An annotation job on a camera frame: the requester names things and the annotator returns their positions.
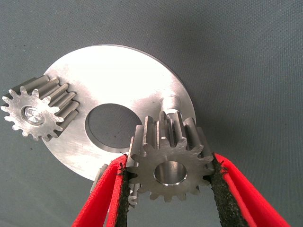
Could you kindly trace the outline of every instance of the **gray surface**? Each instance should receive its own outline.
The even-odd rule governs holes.
[[[88,122],[93,136],[113,148],[129,147],[136,126],[142,125],[140,118],[133,111],[112,103],[93,109],[89,113]]]
[[[0,91],[88,45],[150,53],[185,84],[211,148],[232,160],[292,226],[302,226],[302,6],[300,0],[2,0]],[[0,226],[69,226],[91,182],[10,125],[0,121]],[[164,206],[142,196],[129,226],[169,226],[169,220],[176,227],[218,226],[207,195]]]

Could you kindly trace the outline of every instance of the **metal disc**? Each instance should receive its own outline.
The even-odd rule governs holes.
[[[118,104],[132,110],[144,124],[146,116],[159,119],[160,102],[173,96],[180,101],[183,119],[195,111],[190,97],[174,73],[154,57],[115,45],[99,45],[73,51],[57,60],[46,72],[68,83],[80,105],[75,119],[57,139],[45,142],[64,165],[94,180],[103,164],[109,164],[129,148],[112,148],[91,134],[87,117],[102,104]]]

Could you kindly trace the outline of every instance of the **spur gear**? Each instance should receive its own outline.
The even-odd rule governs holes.
[[[181,201],[186,193],[199,193],[203,179],[214,172],[213,155],[202,129],[193,118],[182,121],[181,113],[160,113],[159,121],[146,117],[145,125],[138,125],[132,138],[130,157],[138,166],[128,167],[137,176],[130,183],[140,183],[139,193],[150,191],[150,199],[160,195],[165,202],[177,196]]]
[[[1,110],[9,113],[5,120],[14,122],[12,129],[21,129],[24,137],[57,138],[78,113],[79,103],[72,101],[76,94],[67,89],[68,84],[60,86],[58,78],[47,75],[24,82],[2,97]]]
[[[129,155],[131,154],[131,151],[132,151],[133,140],[134,140],[134,137],[132,137],[132,139],[131,139],[131,144],[130,144],[130,148],[129,148],[129,152],[128,152]],[[128,167],[132,167],[132,166],[138,166],[138,163],[135,162],[130,157],[128,157],[127,163],[126,163],[126,169],[128,169]],[[130,189],[129,196],[128,196],[128,202],[131,207],[135,208],[135,206],[138,204],[138,189],[141,187],[141,185],[139,183],[129,183],[128,187]]]

